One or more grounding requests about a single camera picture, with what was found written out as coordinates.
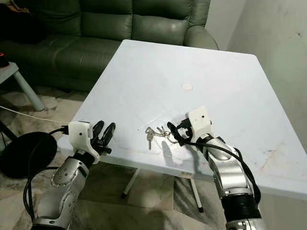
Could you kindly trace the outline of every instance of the white plastic table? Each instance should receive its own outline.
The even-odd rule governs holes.
[[[9,66],[7,67],[0,68],[0,84],[7,80],[10,76],[14,76],[24,93],[29,98],[33,107],[37,111],[43,110],[45,108],[43,102],[39,99],[37,94],[33,91],[31,86],[26,82],[18,70],[18,66],[13,62],[10,62]]]
[[[116,123],[103,162],[207,179],[200,152],[161,138],[149,151],[145,135],[202,105],[262,192],[307,200],[307,155],[254,55],[124,40],[73,120]],[[72,155],[67,136],[58,145]]]

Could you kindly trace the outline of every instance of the white cable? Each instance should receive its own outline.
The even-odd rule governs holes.
[[[68,124],[68,122],[54,121],[54,120],[49,120],[49,119],[44,119],[44,118],[39,118],[39,117],[31,116],[31,115],[28,115],[28,114],[23,114],[23,113],[17,112],[15,110],[6,108],[6,107],[1,106],[1,105],[0,105],[0,108],[6,109],[8,111],[11,111],[13,113],[17,113],[17,114],[20,114],[20,115],[28,116],[28,117],[31,117],[31,118],[34,118],[34,119],[42,120],[42,121],[50,121],[50,122],[55,122],[55,123]]]

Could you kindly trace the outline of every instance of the sofa armrest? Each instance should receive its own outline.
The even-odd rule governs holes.
[[[183,45],[205,49],[219,49],[213,37],[200,25],[192,26],[186,31]]]

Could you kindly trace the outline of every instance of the sofa backrest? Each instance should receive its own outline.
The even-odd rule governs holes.
[[[210,0],[31,0],[31,2],[30,11],[42,19],[51,30],[58,33],[174,45],[183,44],[185,32],[189,27],[205,26],[210,5]]]

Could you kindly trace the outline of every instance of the green leather sofa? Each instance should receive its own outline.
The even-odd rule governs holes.
[[[0,42],[26,80],[90,91],[123,39],[218,49],[204,29],[210,0],[26,0],[50,35]]]

